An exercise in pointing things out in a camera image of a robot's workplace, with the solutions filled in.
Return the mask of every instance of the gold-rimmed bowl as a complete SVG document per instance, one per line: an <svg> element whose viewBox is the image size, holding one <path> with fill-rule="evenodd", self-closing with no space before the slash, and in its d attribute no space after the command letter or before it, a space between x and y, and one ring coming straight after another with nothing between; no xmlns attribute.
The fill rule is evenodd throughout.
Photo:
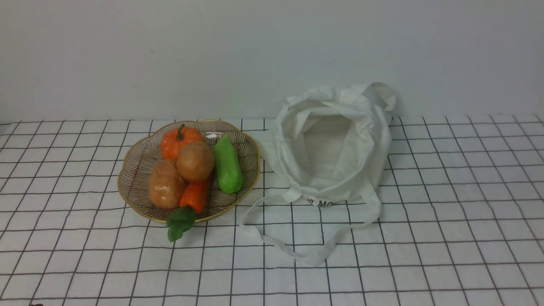
<svg viewBox="0 0 544 306"><path fill-rule="evenodd" d="M199 130L205 142L211 147L227 134L236 149L242 170L242 188L235 194L224 193L214 178L205 211L198 216L196 222L208 221L233 208L253 189L259 178L260 154L257 143L234 125L218 120L177 121L165 125L128 150L117 180L119 193L125 202L137 213L153 221L165 223L172 210L161 209L151 203L148 192L149 176L155 165L163 160L160 153L163 135L182 124Z"/></svg>

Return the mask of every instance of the potato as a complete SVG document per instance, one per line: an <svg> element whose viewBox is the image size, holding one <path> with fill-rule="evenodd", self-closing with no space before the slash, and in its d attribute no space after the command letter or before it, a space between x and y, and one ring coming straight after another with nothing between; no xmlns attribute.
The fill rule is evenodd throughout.
<svg viewBox="0 0 544 306"><path fill-rule="evenodd" d="M204 182L215 166L213 150L203 142L190 142L180 149L176 165L186 181Z"/></svg>
<svg viewBox="0 0 544 306"><path fill-rule="evenodd" d="M159 208L174 209L180 206L186 187L187 182L177 171L176 160L164 160L155 166L149 177L149 198Z"/></svg>

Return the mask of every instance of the toy green pepper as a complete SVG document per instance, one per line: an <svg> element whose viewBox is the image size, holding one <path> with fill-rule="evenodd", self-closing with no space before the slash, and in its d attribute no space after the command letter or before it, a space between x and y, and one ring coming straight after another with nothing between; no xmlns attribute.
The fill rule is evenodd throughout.
<svg viewBox="0 0 544 306"><path fill-rule="evenodd" d="M219 188L227 194L238 192L242 187L242 171L236 149L227 134L216 143L213 151Z"/></svg>

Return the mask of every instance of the canvas bag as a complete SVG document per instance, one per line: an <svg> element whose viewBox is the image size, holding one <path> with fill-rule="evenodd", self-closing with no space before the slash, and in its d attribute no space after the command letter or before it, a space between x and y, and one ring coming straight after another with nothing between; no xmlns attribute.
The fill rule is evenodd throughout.
<svg viewBox="0 0 544 306"><path fill-rule="evenodd" d="M241 228L297 261L318 266L334 251L344 233L376 221L381 202L375 188L391 143L391 116L387 112L395 104L394 92L383 83L320 87L288 97L274 127L252 136L265 162L289 182L290 189L281 197L264 197L256 202L242 219ZM265 201L305 200L325 207L361 197L369 208L365 222L339 229L323 246L307 255L294 252L277 238L263 235L247 222Z"/></svg>

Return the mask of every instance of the white background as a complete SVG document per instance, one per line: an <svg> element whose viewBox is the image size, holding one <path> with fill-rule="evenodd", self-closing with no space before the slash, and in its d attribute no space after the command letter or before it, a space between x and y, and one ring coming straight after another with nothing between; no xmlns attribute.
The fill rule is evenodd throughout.
<svg viewBox="0 0 544 306"><path fill-rule="evenodd" d="M541 0L1 0L0 119L274 117L383 81L398 114L542 109Z"/></svg>

